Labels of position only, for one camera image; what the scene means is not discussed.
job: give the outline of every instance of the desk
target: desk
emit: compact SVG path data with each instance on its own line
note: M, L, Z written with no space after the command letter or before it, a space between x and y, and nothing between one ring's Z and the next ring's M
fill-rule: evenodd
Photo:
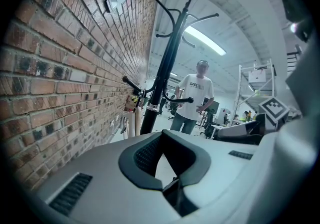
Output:
M218 125L213 125L213 124L211 124L211 126L214 127L214 130L213 130L213 133L212 133L210 139L213 139L213 137L214 137L213 135L214 135L214 133L215 133L216 130L221 130L221 129L226 128L226 127L224 127L224 126L218 126Z

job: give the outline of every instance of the workshop floor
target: workshop floor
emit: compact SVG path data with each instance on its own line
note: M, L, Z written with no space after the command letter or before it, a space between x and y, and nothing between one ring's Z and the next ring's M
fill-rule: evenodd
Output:
M168 112L167 108L165 107L163 108L162 111L163 111L162 115L158 115L158 117L156 118L155 125L153 126L153 130L152 130L153 132L162 131L163 129L170 129L171 127L172 119L168 120L168 117L172 115L170 114L170 112ZM204 137L204 134L200 135L200 132L204 132L204 130L205 129L203 127L195 126L191 135ZM123 140L123 135L120 134L120 129L119 129L110 143L120 141L120 140ZM156 174L155 176L157 179L160 179L162 181L163 187L168 185L172 181L172 179L176 177L176 174L172 170L170 164L168 163L164 155L162 155L162 157L160 158L156 170L157 171L155 173Z

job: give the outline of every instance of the arched ceiling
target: arched ceiling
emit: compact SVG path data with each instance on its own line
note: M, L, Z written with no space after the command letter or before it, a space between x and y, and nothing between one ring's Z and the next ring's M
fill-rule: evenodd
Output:
M167 8L182 10L187 0L161 1ZM265 64L271 58L277 72L277 89L280 89L287 77L285 31L288 30L288 23L280 20L283 14L281 4L278 9L271 0L192 0L189 13L198 18L219 13L218 18L198 23L193 27L220 45L226 51L226 55L218 55L205 44L185 34L197 47L193 49L181 42L172 71L177 76L173 78L181 80L185 75L194 73L197 62L205 59L209 62L207 76L212 79L215 89L234 93L238 87L239 64L243 67L252 66L254 61L257 64ZM178 17L176 13L173 13L173 16L175 19ZM167 34L171 30L168 16L160 9L155 23L155 33ZM168 39L154 37L152 40L148 72L149 75L155 76ZM244 86L243 89L243 94L248 94L246 90L250 92L248 86Z

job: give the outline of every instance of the brick wall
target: brick wall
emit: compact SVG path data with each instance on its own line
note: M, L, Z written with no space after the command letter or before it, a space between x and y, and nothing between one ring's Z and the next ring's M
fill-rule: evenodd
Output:
M0 132L27 188L108 143L133 91L122 76L146 78L156 4L121 6L109 14L104 0L24 0L16 11L1 48Z

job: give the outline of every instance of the fluorescent light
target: fluorescent light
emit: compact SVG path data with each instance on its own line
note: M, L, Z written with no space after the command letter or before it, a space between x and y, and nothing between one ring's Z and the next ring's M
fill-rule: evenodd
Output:
M290 30L295 33L296 30L297 30L297 24L293 23L291 26L290 26Z
M199 32L195 28L189 26L189 27L187 27L185 32L191 34L192 36L195 36L198 40L207 44L210 48L212 48L214 51L216 51L220 56L223 56L226 54L226 52L218 44L216 44L213 40L209 39L206 35Z

